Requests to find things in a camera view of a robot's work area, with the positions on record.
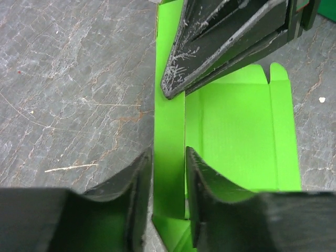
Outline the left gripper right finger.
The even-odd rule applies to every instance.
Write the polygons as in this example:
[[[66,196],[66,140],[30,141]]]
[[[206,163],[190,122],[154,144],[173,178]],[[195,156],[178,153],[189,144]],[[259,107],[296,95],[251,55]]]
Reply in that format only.
[[[192,245],[198,251],[335,251],[335,192],[246,190],[186,149]]]

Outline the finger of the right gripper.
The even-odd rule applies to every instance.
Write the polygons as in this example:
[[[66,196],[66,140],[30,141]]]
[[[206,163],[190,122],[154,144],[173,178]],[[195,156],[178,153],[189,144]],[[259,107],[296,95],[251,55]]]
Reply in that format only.
[[[287,1],[184,1],[161,79],[168,99],[274,31],[283,30]]]
[[[234,58],[224,64],[221,64],[218,68],[214,68],[210,73],[200,77],[195,81],[195,83],[186,89],[185,95],[190,95],[192,92],[198,90],[206,84],[266,57],[285,45],[287,42],[287,29],[274,31]]]

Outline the green paper box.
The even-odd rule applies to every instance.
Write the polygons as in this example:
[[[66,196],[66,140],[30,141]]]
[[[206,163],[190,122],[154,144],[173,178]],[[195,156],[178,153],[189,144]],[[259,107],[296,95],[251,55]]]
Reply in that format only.
[[[291,84],[282,65],[272,63],[267,78],[254,62],[187,96],[164,96],[160,83],[183,2],[157,7],[152,220],[167,251],[198,251],[188,205],[189,147],[251,192],[300,191]]]

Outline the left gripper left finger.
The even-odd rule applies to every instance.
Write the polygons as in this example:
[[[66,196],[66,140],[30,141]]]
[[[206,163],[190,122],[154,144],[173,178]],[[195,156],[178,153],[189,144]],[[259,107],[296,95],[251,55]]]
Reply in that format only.
[[[1,251],[143,251],[151,177],[146,149],[84,193],[2,188]]]

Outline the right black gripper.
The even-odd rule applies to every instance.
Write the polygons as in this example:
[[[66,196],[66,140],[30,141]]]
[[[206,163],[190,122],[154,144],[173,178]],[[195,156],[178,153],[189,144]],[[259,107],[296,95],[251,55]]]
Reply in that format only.
[[[312,28],[321,0],[289,0],[285,26],[287,39],[296,39]]]

